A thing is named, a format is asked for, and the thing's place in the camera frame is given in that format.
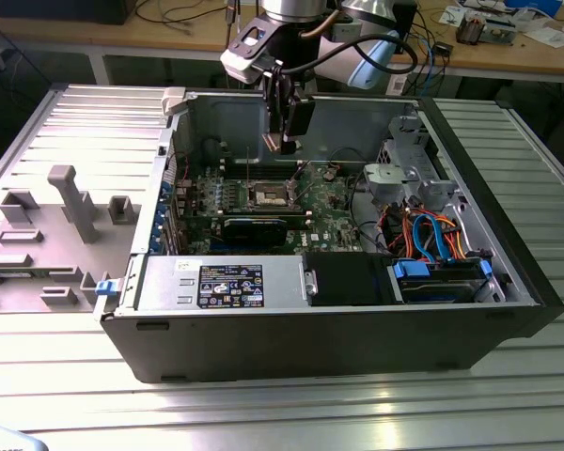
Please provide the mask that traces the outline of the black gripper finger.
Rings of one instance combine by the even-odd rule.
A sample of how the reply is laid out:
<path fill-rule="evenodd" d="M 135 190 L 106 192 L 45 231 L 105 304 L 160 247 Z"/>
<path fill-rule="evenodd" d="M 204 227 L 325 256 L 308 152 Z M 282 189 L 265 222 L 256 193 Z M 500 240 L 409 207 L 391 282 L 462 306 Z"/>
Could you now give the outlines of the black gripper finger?
<path fill-rule="evenodd" d="M 290 100 L 294 84 L 281 70 L 273 70 L 265 84 L 265 102 L 268 113 L 265 143 L 272 153 L 291 155 L 296 145 L 286 136 L 286 125 L 290 114 Z"/>

